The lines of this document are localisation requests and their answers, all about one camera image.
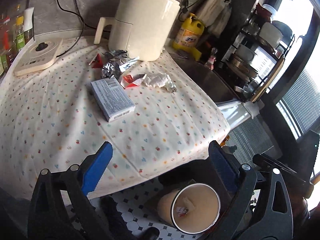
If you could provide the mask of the white tissue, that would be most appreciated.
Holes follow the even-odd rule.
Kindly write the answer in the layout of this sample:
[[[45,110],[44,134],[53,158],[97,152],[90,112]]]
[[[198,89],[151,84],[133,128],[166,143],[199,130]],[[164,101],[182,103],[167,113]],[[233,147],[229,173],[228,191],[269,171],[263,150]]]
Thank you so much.
[[[165,88],[168,92],[177,92],[177,87],[166,73],[149,73],[143,80],[146,87],[151,88]]]

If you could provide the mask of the cream air fryer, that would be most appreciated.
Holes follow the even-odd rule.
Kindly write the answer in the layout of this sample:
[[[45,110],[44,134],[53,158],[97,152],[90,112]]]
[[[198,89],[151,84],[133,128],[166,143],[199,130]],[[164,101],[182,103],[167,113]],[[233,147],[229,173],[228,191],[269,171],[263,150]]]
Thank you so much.
[[[104,28],[110,25],[109,50],[125,50],[130,58],[155,61],[179,10],[177,0],[120,0],[114,18],[100,18],[94,44],[100,43]]]

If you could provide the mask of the blue-grey printed box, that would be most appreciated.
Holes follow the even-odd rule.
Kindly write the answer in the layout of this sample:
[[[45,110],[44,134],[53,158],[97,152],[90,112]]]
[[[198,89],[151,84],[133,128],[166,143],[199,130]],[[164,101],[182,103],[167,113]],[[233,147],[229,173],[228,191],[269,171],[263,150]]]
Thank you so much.
[[[113,122],[135,110],[135,104],[115,77],[91,82],[94,97],[106,120]]]

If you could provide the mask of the green label sauce bottle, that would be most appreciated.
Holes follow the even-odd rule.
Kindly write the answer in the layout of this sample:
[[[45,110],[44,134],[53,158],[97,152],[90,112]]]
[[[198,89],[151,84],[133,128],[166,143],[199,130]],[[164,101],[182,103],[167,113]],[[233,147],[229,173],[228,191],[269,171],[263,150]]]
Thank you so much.
[[[19,53],[25,46],[24,40],[24,29],[23,29],[24,16],[18,16],[16,18],[16,28],[15,28],[15,43],[16,50]]]

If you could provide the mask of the red triangular wrapper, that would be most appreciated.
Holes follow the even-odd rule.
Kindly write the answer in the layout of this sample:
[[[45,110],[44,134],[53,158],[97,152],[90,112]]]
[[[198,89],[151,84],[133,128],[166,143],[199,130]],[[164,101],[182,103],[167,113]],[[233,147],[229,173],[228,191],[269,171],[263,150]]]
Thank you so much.
[[[95,55],[95,57],[92,59],[92,61],[89,63],[91,68],[102,68],[103,67],[103,61],[101,59],[101,56],[99,53]]]

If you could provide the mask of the yellow detergent bottle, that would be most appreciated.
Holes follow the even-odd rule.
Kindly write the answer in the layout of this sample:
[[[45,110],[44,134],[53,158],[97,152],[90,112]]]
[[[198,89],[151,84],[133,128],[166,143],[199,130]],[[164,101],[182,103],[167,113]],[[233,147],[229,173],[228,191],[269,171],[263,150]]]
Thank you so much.
[[[192,55],[195,61],[199,61],[201,52],[196,49],[197,42],[204,32],[204,24],[190,13],[182,23],[175,39],[172,42],[172,48],[182,50]]]

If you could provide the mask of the crumpled aluminium foil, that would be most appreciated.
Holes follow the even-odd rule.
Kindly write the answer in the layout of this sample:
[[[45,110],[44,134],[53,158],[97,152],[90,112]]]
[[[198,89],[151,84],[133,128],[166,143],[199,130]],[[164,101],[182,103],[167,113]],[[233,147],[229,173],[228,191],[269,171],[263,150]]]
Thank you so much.
[[[126,50],[112,50],[104,53],[105,63],[101,69],[101,78],[115,77],[117,80],[132,65],[137,63],[139,57],[129,57]]]

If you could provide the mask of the wooden cutting board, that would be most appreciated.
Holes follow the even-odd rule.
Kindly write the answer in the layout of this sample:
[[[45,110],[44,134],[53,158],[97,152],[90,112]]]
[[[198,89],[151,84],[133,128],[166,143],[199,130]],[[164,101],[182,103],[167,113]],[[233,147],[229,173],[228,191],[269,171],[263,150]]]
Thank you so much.
[[[263,81],[263,84],[257,89],[256,92],[254,92],[253,96],[250,98],[250,101],[252,103],[257,102],[261,96],[266,92],[269,85],[273,82],[273,80],[276,78],[280,70],[282,69],[285,62],[284,55],[281,55],[278,62],[274,65],[270,73],[267,75],[266,79]]]

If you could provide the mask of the floral white tablecloth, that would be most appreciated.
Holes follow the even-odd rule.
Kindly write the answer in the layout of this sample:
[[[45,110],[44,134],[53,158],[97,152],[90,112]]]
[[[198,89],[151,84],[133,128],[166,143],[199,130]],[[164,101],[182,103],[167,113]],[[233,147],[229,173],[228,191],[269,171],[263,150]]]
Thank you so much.
[[[65,171],[108,141],[113,157],[96,198],[140,184],[195,159],[208,157],[230,126],[213,100],[163,52],[153,62],[129,69],[167,73],[175,93],[145,85],[129,88],[135,110],[108,122],[91,92],[98,69],[88,63],[107,51],[83,37],[48,69],[16,77],[9,69],[1,82],[1,188],[30,199],[42,169]]]

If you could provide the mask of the red white torn wrapper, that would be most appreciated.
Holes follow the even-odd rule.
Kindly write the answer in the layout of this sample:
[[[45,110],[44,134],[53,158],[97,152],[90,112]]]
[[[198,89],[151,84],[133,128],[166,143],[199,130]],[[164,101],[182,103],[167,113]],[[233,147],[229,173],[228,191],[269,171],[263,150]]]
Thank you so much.
[[[146,74],[125,75],[121,78],[120,84],[124,89],[140,86],[146,78]]]

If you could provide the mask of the white round trash bin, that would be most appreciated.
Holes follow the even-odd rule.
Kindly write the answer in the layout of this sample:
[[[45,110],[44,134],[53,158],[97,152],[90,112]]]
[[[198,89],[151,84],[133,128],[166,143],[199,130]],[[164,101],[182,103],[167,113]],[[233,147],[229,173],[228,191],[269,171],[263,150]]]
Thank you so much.
[[[161,197],[157,204],[159,217],[188,235],[210,229],[218,220],[220,209],[219,195],[204,183],[174,189]]]

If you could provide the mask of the stainless steel sink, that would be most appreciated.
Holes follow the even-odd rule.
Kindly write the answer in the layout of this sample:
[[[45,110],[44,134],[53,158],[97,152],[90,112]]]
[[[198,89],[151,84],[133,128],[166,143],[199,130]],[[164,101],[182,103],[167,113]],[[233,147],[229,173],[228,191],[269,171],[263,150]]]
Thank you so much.
[[[180,55],[171,54],[170,56],[218,106],[240,100],[231,87],[216,72]]]

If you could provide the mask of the black dish rack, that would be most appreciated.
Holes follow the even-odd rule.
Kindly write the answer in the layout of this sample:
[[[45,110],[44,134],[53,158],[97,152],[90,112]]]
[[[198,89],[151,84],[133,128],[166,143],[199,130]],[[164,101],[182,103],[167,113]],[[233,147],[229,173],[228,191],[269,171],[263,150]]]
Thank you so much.
[[[276,13],[268,4],[257,4],[219,65],[222,77],[242,101],[250,101],[295,41],[291,28],[273,19]]]

